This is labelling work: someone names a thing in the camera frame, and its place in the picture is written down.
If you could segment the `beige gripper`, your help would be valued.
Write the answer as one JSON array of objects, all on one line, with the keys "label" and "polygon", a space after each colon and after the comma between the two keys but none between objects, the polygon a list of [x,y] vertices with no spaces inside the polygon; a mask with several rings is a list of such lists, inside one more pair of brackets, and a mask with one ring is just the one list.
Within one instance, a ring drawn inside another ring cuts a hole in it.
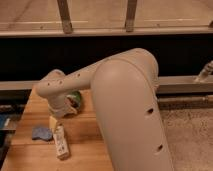
[{"label": "beige gripper", "polygon": [[49,117],[49,128],[51,131],[55,131],[59,124],[56,118],[63,118],[67,114],[77,114],[77,110],[71,106],[70,101],[66,97],[49,99],[48,105],[54,116]]}]

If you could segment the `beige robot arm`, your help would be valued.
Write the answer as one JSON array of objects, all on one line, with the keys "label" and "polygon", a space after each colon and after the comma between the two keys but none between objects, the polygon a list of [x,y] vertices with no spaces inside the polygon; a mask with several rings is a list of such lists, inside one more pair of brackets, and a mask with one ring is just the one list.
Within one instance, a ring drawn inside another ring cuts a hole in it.
[{"label": "beige robot arm", "polygon": [[68,113],[69,92],[87,88],[114,171],[174,171],[156,97],[158,63],[149,51],[131,49],[69,75],[56,69],[36,84],[55,117]]}]

